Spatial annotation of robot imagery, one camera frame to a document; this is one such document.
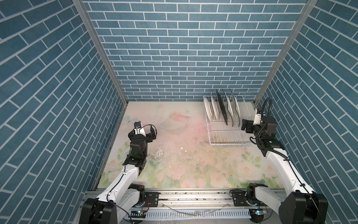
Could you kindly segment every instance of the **brick wallpaper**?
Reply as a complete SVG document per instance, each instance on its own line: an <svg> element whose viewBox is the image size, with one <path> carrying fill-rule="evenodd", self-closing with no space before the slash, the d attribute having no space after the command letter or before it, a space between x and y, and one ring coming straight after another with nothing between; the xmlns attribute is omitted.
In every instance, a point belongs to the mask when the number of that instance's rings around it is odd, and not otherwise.
<svg viewBox="0 0 358 224"><path fill-rule="evenodd" d="M129 100L252 100L306 0L84 1Z"/></svg>
<svg viewBox="0 0 358 224"><path fill-rule="evenodd" d="M355 0L319 0L263 97L298 170L327 197L328 224L358 223L357 11Z"/></svg>
<svg viewBox="0 0 358 224"><path fill-rule="evenodd" d="M0 223L71 223L122 107L71 0L0 1Z"/></svg>

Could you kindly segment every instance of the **floral tabletop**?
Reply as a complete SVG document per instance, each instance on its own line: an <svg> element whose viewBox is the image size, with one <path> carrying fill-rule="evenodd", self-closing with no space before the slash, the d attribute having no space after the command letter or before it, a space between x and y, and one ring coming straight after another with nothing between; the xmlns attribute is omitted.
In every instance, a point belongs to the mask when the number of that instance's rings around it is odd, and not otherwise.
<svg viewBox="0 0 358 224"><path fill-rule="evenodd" d="M283 187L256 145L209 145L203 103L130 102L98 188L109 186L120 173L129 153L128 133L137 120L155 125L158 135L148 143L147 163L136 184L163 189L246 188L251 182Z"/></svg>

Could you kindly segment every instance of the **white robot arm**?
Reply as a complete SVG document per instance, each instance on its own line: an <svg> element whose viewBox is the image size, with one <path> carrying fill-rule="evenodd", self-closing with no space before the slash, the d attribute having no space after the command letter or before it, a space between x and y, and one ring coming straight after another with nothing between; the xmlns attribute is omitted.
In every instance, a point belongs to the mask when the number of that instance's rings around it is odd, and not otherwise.
<svg viewBox="0 0 358 224"><path fill-rule="evenodd" d="M95 199L86 200L79 224L118 224L126 214L131 216L127 212L131 207L145 203L144 186L132 182L146 164L147 143L156 139L156 130L150 126L150 133L146 134L140 121L134 123L134 129L128 134L131 149L120 174Z"/></svg>
<svg viewBox="0 0 358 224"><path fill-rule="evenodd" d="M267 114L263 113L266 103L269 102ZM264 184L250 183L247 187L246 199L250 204L263 202L275 211L282 224L314 223L324 224L328 201L323 194L318 194L309 186L287 156L282 144L275 140L276 120L270 116L272 100L267 98L261 109L259 125L254 121L242 121L241 130L254 133L257 145L263 156L271 163L278 173L286 191L286 197L271 191ZM251 219L261 222L263 216Z"/></svg>

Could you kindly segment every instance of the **black cable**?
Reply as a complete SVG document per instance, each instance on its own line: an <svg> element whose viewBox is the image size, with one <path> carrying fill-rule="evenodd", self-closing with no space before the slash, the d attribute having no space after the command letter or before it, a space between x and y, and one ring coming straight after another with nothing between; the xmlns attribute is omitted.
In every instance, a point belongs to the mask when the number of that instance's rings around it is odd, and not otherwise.
<svg viewBox="0 0 358 224"><path fill-rule="evenodd" d="M268 219L272 216L272 213L273 213L273 212L274 212L274 211L273 211L273 210L271 210L271 214L270 214L270 216L269 216L269 217L267 217L266 219L263 219L261 222L268 220Z"/></svg>
<svg viewBox="0 0 358 224"><path fill-rule="evenodd" d="M147 198L148 199L148 208L147 208L147 210L145 211L145 212L143 212L143 213L147 213L147 211L149 211L149 198Z"/></svg>
<svg viewBox="0 0 358 224"><path fill-rule="evenodd" d="M266 124L269 121L269 117L270 117L271 110L272 110L272 99L267 97L266 100L263 102L262 108L261 108L261 117L263 117L263 111L265 109L267 101L268 101L268 112L267 112L267 115L266 115L266 117L267 117L266 118Z"/></svg>
<svg viewBox="0 0 358 224"><path fill-rule="evenodd" d="M107 196L106 196L106 199L107 199L107 202L109 202L109 203L115 205L117 208L122 209L125 213L127 213L129 219L131 220L130 223L134 223L133 220L132 220L132 218L131 218L131 216L130 216L130 214L129 214L126 210L124 210L124 209L123 209L122 207L120 207L119 205L116 205L115 203L113 203L113 202L111 202L110 200L108 200L109 193L119 184L119 182L121 182L121 180L122 180L122 178L123 178L123 176L124 176L124 172L123 172L121 178L119 179L119 181L118 181L118 182L115 184L115 186L113 186L112 189L108 192L108 194L107 194Z"/></svg>
<svg viewBox="0 0 358 224"><path fill-rule="evenodd" d="M128 219L125 219L125 218L122 218L124 221L127 221L127 222L129 222L129 223L131 223Z"/></svg>
<svg viewBox="0 0 358 224"><path fill-rule="evenodd" d="M133 220L132 220L132 218L131 218L131 215L130 215L126 210L124 210L121 206L116 205L115 203L113 203L113 202L111 202L111 201L109 201L109 203L115 205L115 206L116 206L117 208L119 208L119 209L122 209L125 213L127 213L128 218L131 220L130 223L134 223Z"/></svg>
<svg viewBox="0 0 358 224"><path fill-rule="evenodd" d="M318 211L319 216L321 217L321 213L320 213L320 211L318 210L318 207L317 207L315 201L313 200L312 195L311 195L311 194L308 192L308 190L305 188L305 184L303 184L303 183L301 182L301 180L298 178L298 176L297 176L295 170L294 170L293 167L291 166L290 159L288 158L288 156L284 155L284 154L281 153L281 152L278 152L278 151L274 150L274 149L271 148L271 147L265 147L265 146L264 146L264 143L263 143L263 141L262 141L262 139L261 139L263 133L261 133L261 132L262 132L262 131L264 130L264 128L267 126L267 123L268 123L268 121L269 121L269 117L270 117L271 110L272 110L272 99L268 97L268 98L266 98L266 100L264 101L264 103L263 103L263 105L262 105L262 108L261 108L261 117L263 117L263 111L264 111L264 109L265 109L265 106L266 106L266 103L267 103L267 102L269 103L269 108L268 108L268 113L267 113L267 115L266 115L266 117L267 117L266 122L262 122L262 123L261 123L262 127L260 128L260 130L259 130L258 132L255 133L257 147L258 147L260 150L267 150L267 151L276 153L276 154L280 155L281 157L283 157L284 160L289 163L289 165L290 165L290 167L291 167L293 173L295 174L297 180L298 180L299 183L300 183L300 186L303 187L303 188L307 191L308 195L311 197L311 200L312 200L314 206L316 207L316 209L317 209L317 211Z"/></svg>
<svg viewBox="0 0 358 224"><path fill-rule="evenodd" d="M318 210L318 207L317 207L317 205L316 205L316 202L314 202L314 200L313 200L313 198L312 198L312 195L311 195L311 194L308 192L308 190L305 188L306 185L303 184L303 183L301 182L301 180L298 178L298 176L297 176L295 170L294 170L293 167L291 166L290 161L288 161L288 163L289 163L289 165L290 165L290 167L291 167L291 170L292 170L293 173L295 174L296 178L297 178L298 181L300 182L300 186L303 187L303 188L305 189L305 191L307 191L308 195L309 195L309 196L311 197L311 199L312 199L312 202L313 202L314 206L316 207L316 209L317 209L317 211L318 211L319 216L322 217L322 216L321 216L321 212Z"/></svg>
<svg viewBox="0 0 358 224"><path fill-rule="evenodd" d="M256 139L256 138L253 138L252 136L250 136L250 141L251 141L253 144L257 145L257 143L254 142L252 139Z"/></svg>
<svg viewBox="0 0 358 224"><path fill-rule="evenodd" d="M231 192L244 192L244 193L246 193L246 191L244 191L244 190L239 190L239 189L231 190L231 191L229 191L229 195L230 195L231 197L234 197L234 195L231 195Z"/></svg>
<svg viewBox="0 0 358 224"><path fill-rule="evenodd" d="M156 131L156 127L154 126L154 125L152 125L152 124L146 124L146 125L144 125L143 127L141 127L140 129L139 129L139 131L142 129L142 128L144 128L145 126L153 126L154 128L155 128L155 135L157 135L157 131Z"/></svg>

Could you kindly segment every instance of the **dish rack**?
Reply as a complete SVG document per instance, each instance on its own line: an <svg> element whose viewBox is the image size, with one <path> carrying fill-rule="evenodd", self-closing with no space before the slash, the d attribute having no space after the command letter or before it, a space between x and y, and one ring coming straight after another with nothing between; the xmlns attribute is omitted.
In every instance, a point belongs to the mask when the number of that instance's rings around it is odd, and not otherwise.
<svg viewBox="0 0 358 224"><path fill-rule="evenodd" d="M206 124L208 129L208 136L209 136L209 143L210 146L217 146L217 147L235 147L235 146L246 146L251 145L252 142L250 141L250 136L255 137L253 134L246 133L245 131L241 130L242 119L253 120L255 116L255 111L252 106L251 102L245 102L243 96L236 96L239 110L240 110L240 118L235 110L235 102L232 99L232 95L228 95L231 108L233 111L233 121L231 119L230 113L228 111L228 104L225 95L221 95L223 99L223 103L225 106L226 114L227 114L227 125L225 123L223 114L221 113L221 109L218 103L217 96L203 96L206 97L210 104L210 110L212 114L214 114L213 107L211 105L211 97L214 97L218 110L219 110L219 120L214 118L213 121L210 121L208 118L208 114L205 110L206 116Z"/></svg>

